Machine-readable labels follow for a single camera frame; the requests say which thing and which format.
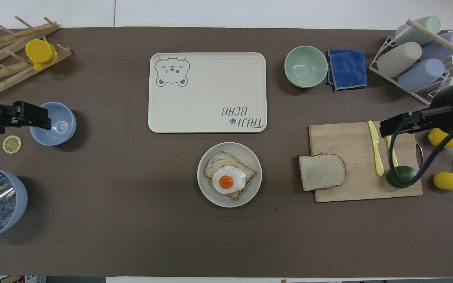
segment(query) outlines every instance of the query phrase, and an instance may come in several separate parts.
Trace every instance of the bread slice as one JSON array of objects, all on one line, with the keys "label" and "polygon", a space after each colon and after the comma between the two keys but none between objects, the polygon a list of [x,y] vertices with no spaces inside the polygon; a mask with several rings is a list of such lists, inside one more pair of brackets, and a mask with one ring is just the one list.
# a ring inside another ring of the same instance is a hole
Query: bread slice
[{"label": "bread slice", "polygon": [[[205,175],[209,179],[211,179],[212,175],[214,175],[214,173],[217,172],[219,168],[230,165],[235,165],[239,167],[239,169],[241,169],[242,172],[246,174],[246,184],[256,174],[256,170],[247,167],[242,162],[240,162],[240,160],[237,159],[235,156],[228,154],[226,152],[217,152],[209,159],[209,161],[205,165]],[[239,190],[238,192],[235,192],[229,196],[232,197],[234,200],[237,200],[238,195],[240,195],[241,192],[242,190]]]},{"label": "bread slice", "polygon": [[304,191],[334,188],[345,182],[345,163],[338,155],[298,155],[298,162]]}]

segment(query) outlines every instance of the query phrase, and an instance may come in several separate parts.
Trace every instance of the green cup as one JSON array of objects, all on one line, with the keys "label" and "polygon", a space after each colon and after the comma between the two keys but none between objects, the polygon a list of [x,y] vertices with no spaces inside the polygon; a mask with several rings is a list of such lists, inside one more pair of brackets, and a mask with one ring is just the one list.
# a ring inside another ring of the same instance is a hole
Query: green cup
[{"label": "green cup", "polygon": [[[417,22],[417,24],[421,25],[422,27],[425,27],[426,29],[430,30],[431,32],[434,32],[435,34],[438,34],[442,29],[441,19],[436,16],[418,18],[417,20],[415,20],[415,22]],[[409,25],[407,24],[398,27],[395,36],[398,36],[403,30],[405,30],[408,27]],[[431,38],[429,36],[422,34],[420,31],[417,31],[414,28],[410,28],[398,39],[396,39],[396,43],[397,45],[401,45],[403,43],[413,41],[422,45],[429,41],[430,39]]]},{"label": "green cup", "polygon": [[309,88],[318,85],[326,77],[327,60],[313,46],[298,46],[286,56],[284,71],[291,84]]}]

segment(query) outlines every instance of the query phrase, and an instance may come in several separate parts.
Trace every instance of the egg white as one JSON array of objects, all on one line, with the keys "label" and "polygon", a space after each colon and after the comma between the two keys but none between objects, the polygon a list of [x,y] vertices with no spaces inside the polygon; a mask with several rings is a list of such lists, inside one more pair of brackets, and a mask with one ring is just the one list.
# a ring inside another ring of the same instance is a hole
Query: egg white
[{"label": "egg white", "polygon": [[[219,179],[221,179],[221,177],[225,175],[228,175],[233,179],[233,185],[229,189],[223,189],[219,185]],[[247,180],[246,174],[242,172],[242,170],[239,169],[239,167],[235,165],[230,165],[222,166],[221,168],[219,168],[219,170],[215,172],[214,175],[212,175],[211,181],[212,185],[218,192],[224,195],[231,195],[234,192],[244,189]]]}]

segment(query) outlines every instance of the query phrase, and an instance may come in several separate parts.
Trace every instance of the cup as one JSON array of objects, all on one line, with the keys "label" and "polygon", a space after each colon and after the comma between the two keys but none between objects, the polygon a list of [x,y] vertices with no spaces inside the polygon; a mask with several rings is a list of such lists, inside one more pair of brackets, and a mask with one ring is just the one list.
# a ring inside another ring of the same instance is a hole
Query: cup
[{"label": "cup", "polygon": [[34,62],[34,70],[40,71],[57,61],[57,50],[50,43],[33,39],[26,45],[26,55]]},{"label": "cup", "polygon": [[378,70],[387,77],[395,77],[413,65],[422,55],[422,48],[410,41],[396,46],[380,56]]},{"label": "cup", "polygon": [[[440,35],[440,37],[444,38],[450,43],[453,43],[453,31],[442,34]],[[434,58],[443,61],[451,56],[453,56],[453,51],[451,49],[442,46],[440,43],[437,43],[434,40],[430,40],[429,42],[425,43],[424,46],[422,46],[422,55],[420,56],[420,60],[422,61]]]},{"label": "cup", "polygon": [[52,129],[29,127],[31,136],[42,145],[60,145],[70,140],[76,131],[76,117],[72,111],[60,102],[47,102],[40,107],[48,110],[52,120]]},{"label": "cup", "polygon": [[[426,29],[430,30],[431,32],[434,32],[435,34],[438,34],[438,32],[440,32],[442,28],[441,19],[436,16],[418,18],[417,20],[415,20],[415,22],[417,22],[417,24],[421,25],[422,27],[425,27]],[[407,29],[408,27],[409,25],[407,24],[398,27],[395,36],[398,36],[403,30]],[[422,32],[417,31],[414,28],[410,28],[398,39],[396,39],[395,43],[397,43],[397,45],[401,45],[403,43],[413,41],[422,45],[429,41],[430,39],[431,38],[428,35],[422,34]]]},{"label": "cup", "polygon": [[438,59],[427,59],[411,66],[397,78],[399,86],[407,92],[416,92],[429,86],[445,71]]}]

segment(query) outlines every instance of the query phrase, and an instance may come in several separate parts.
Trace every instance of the beige cup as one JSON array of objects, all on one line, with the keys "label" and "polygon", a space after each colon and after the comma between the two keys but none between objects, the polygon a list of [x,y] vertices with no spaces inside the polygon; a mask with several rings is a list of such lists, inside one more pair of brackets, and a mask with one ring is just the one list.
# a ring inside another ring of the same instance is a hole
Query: beige cup
[{"label": "beige cup", "polygon": [[403,43],[378,59],[378,70],[386,77],[395,77],[413,65],[422,55],[416,42]]}]

